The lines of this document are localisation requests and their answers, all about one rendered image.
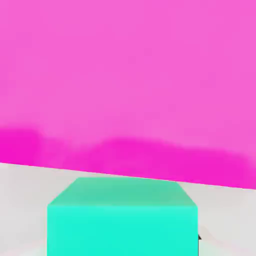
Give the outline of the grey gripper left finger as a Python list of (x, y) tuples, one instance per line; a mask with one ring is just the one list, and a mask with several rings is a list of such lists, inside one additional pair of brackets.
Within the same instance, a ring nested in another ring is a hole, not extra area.
[(47, 256), (47, 249), (43, 243), (33, 247), (29, 252), (29, 256)]

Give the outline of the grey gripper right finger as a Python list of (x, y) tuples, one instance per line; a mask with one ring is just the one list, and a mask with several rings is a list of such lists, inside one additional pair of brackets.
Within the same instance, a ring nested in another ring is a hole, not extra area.
[(200, 236), (200, 239), (198, 240), (199, 256), (221, 256), (220, 243), (206, 227), (200, 227), (198, 234)]

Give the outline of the small turquoise cube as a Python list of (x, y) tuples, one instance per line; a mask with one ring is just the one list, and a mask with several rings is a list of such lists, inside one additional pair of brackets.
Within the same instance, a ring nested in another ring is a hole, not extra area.
[(199, 256), (198, 208), (174, 181), (80, 177), (47, 206), (47, 256)]

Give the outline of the large pink box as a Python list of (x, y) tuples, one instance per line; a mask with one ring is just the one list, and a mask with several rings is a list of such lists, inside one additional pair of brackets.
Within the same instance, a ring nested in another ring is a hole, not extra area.
[(0, 163), (256, 189), (256, 0), (0, 0)]

